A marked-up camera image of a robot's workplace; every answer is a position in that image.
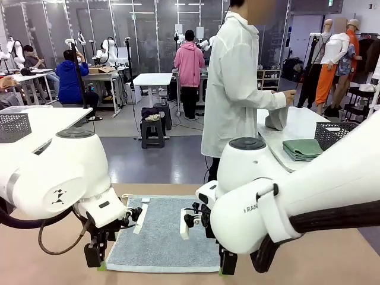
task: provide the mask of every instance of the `person in pink hoodie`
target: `person in pink hoodie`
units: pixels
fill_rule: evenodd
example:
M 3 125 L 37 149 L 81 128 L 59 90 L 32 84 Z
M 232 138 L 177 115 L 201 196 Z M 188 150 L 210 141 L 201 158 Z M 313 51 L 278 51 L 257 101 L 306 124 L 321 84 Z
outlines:
M 185 119 L 195 121 L 195 107 L 197 103 L 197 92 L 201 81 L 201 67 L 204 67 L 203 53 L 193 42 L 194 32 L 187 30 L 185 33 L 186 42 L 177 50 L 174 60 L 175 68 L 179 68 L 179 78 L 181 86 L 181 99 Z

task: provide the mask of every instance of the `blue jacket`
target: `blue jacket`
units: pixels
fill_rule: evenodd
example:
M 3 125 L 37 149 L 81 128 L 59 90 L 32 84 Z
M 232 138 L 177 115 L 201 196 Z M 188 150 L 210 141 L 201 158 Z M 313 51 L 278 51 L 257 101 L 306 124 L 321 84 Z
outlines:
M 79 67 L 82 76 L 89 73 L 87 63 L 83 62 Z M 59 77 L 59 101 L 72 104 L 82 103 L 81 87 L 75 69 L 75 62 L 63 61 L 57 66 L 55 74 Z

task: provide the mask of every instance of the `orange pants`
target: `orange pants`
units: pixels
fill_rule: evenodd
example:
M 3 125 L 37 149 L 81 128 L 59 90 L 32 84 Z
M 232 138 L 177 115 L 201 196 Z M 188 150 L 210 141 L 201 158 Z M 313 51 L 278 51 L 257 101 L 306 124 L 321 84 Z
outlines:
M 317 105 L 323 104 L 327 101 L 337 67 L 338 65 L 334 65 L 329 71 L 327 70 L 328 64 L 323 64 L 321 75 L 319 76 L 318 87 L 316 88 L 315 102 Z

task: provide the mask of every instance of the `robot logo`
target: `robot logo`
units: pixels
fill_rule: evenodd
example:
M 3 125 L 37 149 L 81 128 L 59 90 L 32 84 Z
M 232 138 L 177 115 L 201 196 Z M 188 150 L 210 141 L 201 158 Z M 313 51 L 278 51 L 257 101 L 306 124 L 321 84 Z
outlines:
M 246 208 L 244 209 L 244 214 L 249 213 L 249 212 L 251 212 L 251 211 L 253 211 L 253 210 L 256 210 L 256 209 L 257 209 L 257 204 L 255 204 L 255 205 L 251 205 L 251 206 L 249 206 L 249 207 L 246 207 Z
M 61 196 L 62 196 L 64 193 L 66 193 L 66 191 L 64 192 L 62 189 L 60 189 L 60 190 L 56 190 L 56 191 L 54 191 L 54 194 L 55 194 L 55 193 L 58 193 L 58 197 L 57 197 L 57 201 L 52 202 L 52 205 L 57 204 L 57 203 L 61 203 L 62 205 L 65 205 L 65 203 L 61 200 Z

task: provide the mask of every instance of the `brown table surface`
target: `brown table surface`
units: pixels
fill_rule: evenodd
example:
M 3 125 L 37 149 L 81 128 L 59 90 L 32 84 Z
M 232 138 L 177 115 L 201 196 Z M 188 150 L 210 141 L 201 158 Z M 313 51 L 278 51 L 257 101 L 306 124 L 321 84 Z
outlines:
M 115 189 L 118 195 L 193 195 L 197 186 L 116 184 Z M 19 211 L 15 211 L 13 216 L 26 218 Z M 59 224 L 47 227 L 43 241 L 48 249 L 59 251 L 70 245 L 80 230 L 81 224 L 71 214 Z M 380 284 L 380 257 L 356 229 L 310 233 L 282 245 L 266 274 L 254 271 L 249 256 L 240 256 L 235 275 L 227 277 L 219 277 L 216 273 L 142 274 L 97 271 L 95 268 L 87 268 L 83 253 L 83 246 L 89 243 L 89 234 L 68 253 L 50 256 L 39 248 L 37 232 L 38 230 L 15 230 L 0 225 L 1 284 Z

